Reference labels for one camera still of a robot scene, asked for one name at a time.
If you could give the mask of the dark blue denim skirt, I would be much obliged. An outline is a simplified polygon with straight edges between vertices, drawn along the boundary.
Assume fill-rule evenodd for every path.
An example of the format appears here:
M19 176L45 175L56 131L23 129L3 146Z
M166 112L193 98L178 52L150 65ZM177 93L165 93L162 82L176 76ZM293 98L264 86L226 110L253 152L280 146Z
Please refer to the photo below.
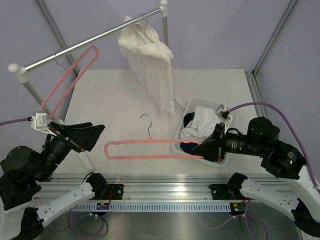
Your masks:
M180 138L181 139L195 139L200 141L200 138L196 136L197 134L197 129L194 127L191 127L193 123L193 119L195 117L194 112L190 112L186 114L183 118L183 129L180 131ZM197 144L194 142L190 143L180 143L180 148L187 154L190 154L192 149L196 146Z

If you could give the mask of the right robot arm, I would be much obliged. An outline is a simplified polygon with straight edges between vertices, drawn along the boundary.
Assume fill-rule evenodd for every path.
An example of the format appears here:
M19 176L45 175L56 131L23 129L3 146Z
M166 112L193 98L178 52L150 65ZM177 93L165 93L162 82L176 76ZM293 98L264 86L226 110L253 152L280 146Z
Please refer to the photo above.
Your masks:
M306 158L294 146L279 140L280 129L265 117L253 118L246 134L236 128L225 130L216 124L212 134L191 150L210 162L218 162L226 154L256 156L261 167L285 182L295 193L290 197L268 190L241 173L234 173L224 185L228 197L259 201L290 218L304 233L320 236L320 194L312 186Z

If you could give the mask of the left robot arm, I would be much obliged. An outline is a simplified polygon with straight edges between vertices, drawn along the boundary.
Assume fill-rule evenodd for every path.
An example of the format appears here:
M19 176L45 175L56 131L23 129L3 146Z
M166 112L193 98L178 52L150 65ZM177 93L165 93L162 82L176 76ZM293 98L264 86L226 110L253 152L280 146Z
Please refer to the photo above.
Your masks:
M71 151L91 151L104 131L103 124L91 122L64 125L50 122L42 152L27 146L12 149L0 166L0 238L33 240L53 220L77 204L103 199L108 183L100 173L91 173L76 189L40 207L32 207L34 195L47 182Z

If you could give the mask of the pink hanger with shirt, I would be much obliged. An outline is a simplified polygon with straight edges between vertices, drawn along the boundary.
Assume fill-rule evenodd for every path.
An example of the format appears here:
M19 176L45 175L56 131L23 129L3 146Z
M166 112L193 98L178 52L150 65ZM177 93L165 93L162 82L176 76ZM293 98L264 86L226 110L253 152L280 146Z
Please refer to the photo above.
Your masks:
M139 118L147 117L149 120L149 126L147 127L148 138L145 139L130 139L130 140L118 140L108 141L104 145L104 155L108 160L145 160L145 159L202 159L203 157L183 153L156 153L156 145L161 144L196 144L199 146L202 142L194 138L152 138L151 127L153 125L152 119L146 113L143 113ZM122 146L134 146L135 151L133 154L120 153L118 155L112 155L109 148L113 146L121 146L121 150L124 150Z

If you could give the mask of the white shirt garment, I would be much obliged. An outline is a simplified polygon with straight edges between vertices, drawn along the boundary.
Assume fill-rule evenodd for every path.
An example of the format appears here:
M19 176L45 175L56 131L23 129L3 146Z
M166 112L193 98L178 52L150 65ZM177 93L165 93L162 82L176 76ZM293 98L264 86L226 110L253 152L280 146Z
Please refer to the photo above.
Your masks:
M196 136L203 140L211 135L220 120L215 114L215 110L209 107L198 105L195 107L194 113L191 127L197 129Z

